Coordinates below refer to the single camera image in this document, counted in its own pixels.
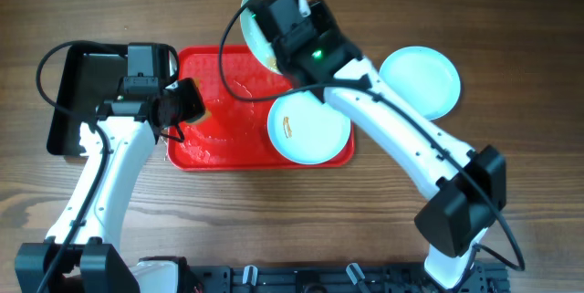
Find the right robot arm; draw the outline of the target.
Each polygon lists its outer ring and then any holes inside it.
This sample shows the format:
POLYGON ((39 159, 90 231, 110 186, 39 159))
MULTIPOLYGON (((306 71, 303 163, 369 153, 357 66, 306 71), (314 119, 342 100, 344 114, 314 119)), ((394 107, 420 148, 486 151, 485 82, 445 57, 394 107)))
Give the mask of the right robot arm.
POLYGON ((324 0, 243 0, 280 72, 349 117, 411 177, 426 199, 414 223, 430 245, 424 270, 444 289, 469 275, 481 240, 504 220, 506 161, 476 152, 420 115, 385 84, 340 30, 324 0))

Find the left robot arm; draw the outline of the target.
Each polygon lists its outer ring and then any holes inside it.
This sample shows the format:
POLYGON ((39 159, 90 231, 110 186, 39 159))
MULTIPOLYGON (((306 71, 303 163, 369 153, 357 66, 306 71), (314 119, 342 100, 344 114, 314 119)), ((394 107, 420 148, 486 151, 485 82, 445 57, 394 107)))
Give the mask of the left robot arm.
POLYGON ((85 48, 127 63, 93 112, 45 101, 80 123, 88 157, 66 209, 43 242, 24 243, 15 258, 24 292, 202 292, 204 284, 183 256, 151 256, 127 266, 118 248, 124 216, 144 163, 166 129, 194 123, 205 114, 194 81, 180 78, 174 47, 127 46, 73 40, 49 50, 85 48))

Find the white plate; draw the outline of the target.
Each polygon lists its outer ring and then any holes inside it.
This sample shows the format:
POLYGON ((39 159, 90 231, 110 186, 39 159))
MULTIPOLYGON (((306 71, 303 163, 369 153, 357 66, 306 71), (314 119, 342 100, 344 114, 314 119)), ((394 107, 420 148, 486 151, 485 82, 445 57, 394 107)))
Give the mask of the white plate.
POLYGON ((437 120, 458 103, 462 82, 453 62, 422 46, 400 48, 382 63, 380 77, 427 120, 437 120))
POLYGON ((278 98, 268 112, 266 127, 275 149, 291 162, 303 165, 332 160, 351 133, 348 117, 308 91, 278 98))
POLYGON ((281 75, 277 68, 273 48, 257 24, 255 15, 249 9, 246 9, 239 19, 244 40, 256 60, 271 72, 281 75))

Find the white plate top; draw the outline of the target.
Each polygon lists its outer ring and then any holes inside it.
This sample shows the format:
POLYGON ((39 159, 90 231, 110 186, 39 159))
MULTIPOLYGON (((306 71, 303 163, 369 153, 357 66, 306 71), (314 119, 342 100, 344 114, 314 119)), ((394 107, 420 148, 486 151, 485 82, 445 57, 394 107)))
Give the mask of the white plate top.
POLYGON ((277 68, 273 48, 257 24, 255 15, 249 9, 246 9, 239 19, 244 40, 256 60, 271 72, 281 75, 277 68))

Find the orange and green sponge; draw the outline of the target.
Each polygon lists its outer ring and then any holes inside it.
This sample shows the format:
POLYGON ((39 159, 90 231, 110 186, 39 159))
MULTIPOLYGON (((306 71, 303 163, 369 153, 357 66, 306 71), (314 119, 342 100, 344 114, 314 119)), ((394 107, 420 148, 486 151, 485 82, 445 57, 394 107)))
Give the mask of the orange and green sponge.
MULTIPOLYGON (((199 89, 200 80, 198 78, 195 78, 193 80, 193 83, 194 83, 195 87, 197 89, 199 89)), ((212 112, 209 109, 207 109, 205 106, 204 113, 201 113, 201 114, 195 116, 195 118, 187 120, 186 123, 188 123, 189 125, 198 125, 198 124, 208 120, 211 116, 212 116, 212 112)))

